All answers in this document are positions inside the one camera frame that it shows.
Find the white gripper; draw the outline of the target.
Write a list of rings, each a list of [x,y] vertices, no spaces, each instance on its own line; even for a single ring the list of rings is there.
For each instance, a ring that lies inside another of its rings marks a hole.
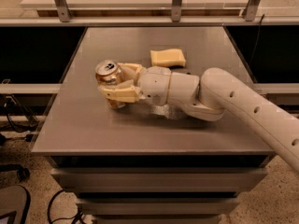
[[[145,100],[149,105],[165,105],[171,77],[169,68],[139,63],[119,63],[124,82],[117,85],[98,84],[102,95],[112,101],[135,103]]]

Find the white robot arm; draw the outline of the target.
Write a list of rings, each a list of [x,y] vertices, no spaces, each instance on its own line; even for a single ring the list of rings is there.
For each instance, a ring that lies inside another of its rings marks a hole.
[[[161,66],[105,60],[96,65],[95,77],[98,90],[113,108],[137,102],[172,105],[207,121],[221,119],[229,111],[299,171],[299,119],[223,69],[209,68],[199,77]]]

